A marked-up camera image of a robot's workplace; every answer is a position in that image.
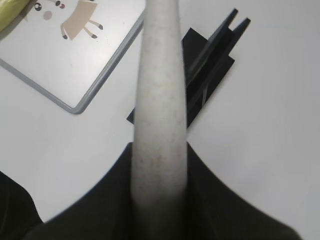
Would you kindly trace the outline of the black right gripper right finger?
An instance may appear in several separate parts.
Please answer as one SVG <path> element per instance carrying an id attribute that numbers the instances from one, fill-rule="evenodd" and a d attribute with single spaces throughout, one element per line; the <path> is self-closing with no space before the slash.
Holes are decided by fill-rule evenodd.
<path id="1" fill-rule="evenodd" d="M 290 226 L 267 215 L 225 185 L 187 147 L 188 240 L 300 240 Z"/>

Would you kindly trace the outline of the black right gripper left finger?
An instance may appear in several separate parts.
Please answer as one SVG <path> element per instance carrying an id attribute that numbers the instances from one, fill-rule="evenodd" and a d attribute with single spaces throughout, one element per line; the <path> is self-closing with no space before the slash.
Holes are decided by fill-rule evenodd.
<path id="1" fill-rule="evenodd" d="M 132 144 L 82 198 L 43 222 L 31 195 L 0 174 L 2 240 L 131 240 L 130 168 Z"/>

